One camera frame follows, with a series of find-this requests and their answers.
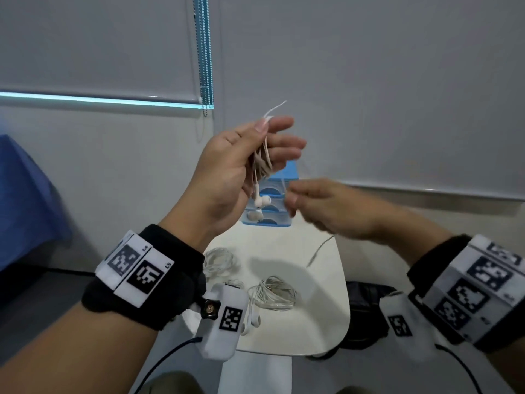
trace white table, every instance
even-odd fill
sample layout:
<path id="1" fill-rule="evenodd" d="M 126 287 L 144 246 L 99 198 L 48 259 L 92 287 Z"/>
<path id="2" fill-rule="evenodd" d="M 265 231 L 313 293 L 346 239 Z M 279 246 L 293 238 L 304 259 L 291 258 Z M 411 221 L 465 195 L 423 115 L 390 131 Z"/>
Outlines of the white table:
<path id="1" fill-rule="evenodd" d="M 300 356 L 326 352 L 343 339 L 350 324 L 345 276 L 335 239 L 323 245 L 313 264 L 306 268 L 318 246 L 329 237 L 307 224 L 300 214 L 291 227 L 264 227 L 237 222 L 215 238 L 207 250 L 226 247 L 238 258 L 239 271 L 230 276 L 246 288 L 277 275 L 298 292 L 290 311 L 260 309 L 261 326 L 241 336 L 239 351 Z M 219 280 L 208 283 L 211 287 Z M 183 318 L 195 333 L 193 311 Z"/>

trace black cable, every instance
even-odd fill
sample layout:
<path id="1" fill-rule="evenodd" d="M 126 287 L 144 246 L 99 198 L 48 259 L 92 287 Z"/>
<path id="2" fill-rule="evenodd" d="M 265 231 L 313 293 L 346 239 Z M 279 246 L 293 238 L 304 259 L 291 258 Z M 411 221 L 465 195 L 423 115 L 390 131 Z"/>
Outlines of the black cable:
<path id="1" fill-rule="evenodd" d="M 135 394 L 137 394 L 140 389 L 142 388 L 142 386 L 144 385 L 144 383 L 146 383 L 146 380 L 148 380 L 148 377 L 153 373 L 153 371 L 157 368 L 157 366 L 159 366 L 167 357 L 169 357 L 170 355 L 172 355 L 175 351 L 177 350 L 180 350 L 182 347 L 186 346 L 187 344 L 190 344 L 190 343 L 200 343 L 202 341 L 202 337 L 194 337 L 193 339 L 190 339 L 190 340 L 186 340 L 184 343 L 182 344 L 179 344 L 177 347 L 175 347 L 173 350 L 169 351 L 164 357 L 162 357 L 161 359 L 159 359 L 157 361 L 157 363 L 155 365 L 153 365 L 153 368 L 151 368 L 148 373 L 146 373 L 146 376 L 144 376 L 144 379 L 142 379 L 142 381 L 140 382 L 139 386 L 137 387 L 137 389 L 135 390 Z"/>
<path id="2" fill-rule="evenodd" d="M 465 371 L 467 371 L 468 376 L 470 377 L 470 380 L 472 380 L 472 383 L 474 384 L 474 387 L 476 388 L 477 393 L 478 394 L 483 394 L 482 393 L 482 389 L 479 387 L 479 384 L 478 384 L 476 378 L 474 377 L 474 375 L 472 374 L 472 372 L 470 371 L 468 366 L 466 366 L 465 363 L 461 360 L 461 358 L 459 358 L 456 354 L 454 354 L 452 351 L 450 351 L 448 348 L 442 346 L 441 344 L 436 344 L 436 348 L 438 350 L 441 350 L 441 351 L 444 351 L 444 352 L 448 352 L 450 355 L 452 355 L 454 358 L 456 358 L 456 361 L 459 362 L 459 364 L 461 366 L 463 366 L 463 369 Z"/>

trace black bag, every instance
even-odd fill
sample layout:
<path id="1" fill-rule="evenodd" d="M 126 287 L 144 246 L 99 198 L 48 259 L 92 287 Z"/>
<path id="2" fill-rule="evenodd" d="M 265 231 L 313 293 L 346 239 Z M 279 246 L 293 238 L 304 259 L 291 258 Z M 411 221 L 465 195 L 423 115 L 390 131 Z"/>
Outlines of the black bag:
<path id="1" fill-rule="evenodd" d="M 391 286 L 363 282 L 346 282 L 350 303 L 350 326 L 345 338 L 321 356 L 309 359 L 324 360 L 333 357 L 339 348 L 363 350 L 389 334 L 389 325 L 379 309 L 379 299 L 396 291 Z"/>

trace white wall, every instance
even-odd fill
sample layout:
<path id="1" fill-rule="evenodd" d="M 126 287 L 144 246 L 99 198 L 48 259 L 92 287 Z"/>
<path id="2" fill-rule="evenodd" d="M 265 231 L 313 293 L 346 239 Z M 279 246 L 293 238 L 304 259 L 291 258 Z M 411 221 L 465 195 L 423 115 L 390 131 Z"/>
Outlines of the white wall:
<path id="1" fill-rule="evenodd" d="M 70 218 L 73 240 L 50 266 L 93 271 L 129 229 L 158 222 L 213 131 L 199 111 L 126 112 L 0 106 L 7 134 L 53 182 Z"/>
<path id="2" fill-rule="evenodd" d="M 128 229 L 138 231 L 162 218 L 184 191 L 213 132 L 210 117 L 196 116 L 0 106 L 0 117 L 7 123 L 8 134 L 29 152 L 54 183 L 75 231 L 69 246 L 56 249 L 52 266 L 92 271 Z M 522 240 L 525 210 L 520 204 L 406 193 L 380 192 L 380 195 L 417 206 L 418 211 L 452 231 L 482 233 L 525 254 Z M 347 280 L 410 289 L 405 275 L 407 267 L 392 251 L 340 237 L 337 243 Z M 393 354 L 388 342 L 378 346 L 367 353 L 338 355 L 340 362 L 323 366 L 309 366 L 302 360 L 294 362 L 294 391 L 301 387 L 297 382 L 309 381 L 306 377 L 314 368 L 318 381 L 328 383 L 321 384 L 318 391 L 310 386 L 312 392 L 328 392 L 327 389 L 339 389 L 352 382 L 365 385 L 365 376 L 371 382 L 370 387 L 380 392 L 420 392 L 425 379 L 410 380 L 408 364 L 387 377 L 389 365 L 403 355 Z M 510 392 L 484 357 L 471 347 L 462 346 L 459 351 L 486 392 Z M 360 361 L 369 357 L 373 366 Z M 359 372 L 348 373 L 352 364 L 357 363 L 362 366 L 356 369 Z M 450 384 L 440 386 L 442 389 L 448 387 L 451 393 L 473 392 L 454 360 L 444 355 L 437 365 L 433 374 L 453 377 Z M 364 380 L 355 381 L 358 376 Z M 383 376 L 383 383 L 373 380 L 375 376 Z M 412 382 L 407 384 L 406 391 L 398 386 L 403 379 Z M 386 389 L 386 382 L 397 388 Z"/>

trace blue lid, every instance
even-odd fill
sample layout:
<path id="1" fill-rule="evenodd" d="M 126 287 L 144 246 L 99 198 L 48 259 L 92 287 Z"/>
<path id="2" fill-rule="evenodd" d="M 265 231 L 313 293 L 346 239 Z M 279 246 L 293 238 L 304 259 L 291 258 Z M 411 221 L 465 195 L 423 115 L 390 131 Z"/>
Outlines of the blue lid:
<path id="1" fill-rule="evenodd" d="M 286 167 L 281 171 L 276 172 L 274 175 L 268 178 L 268 181 L 280 181 L 284 179 L 290 181 L 293 179 L 299 179 L 299 174 L 297 173 L 297 166 L 295 161 L 286 162 Z"/>

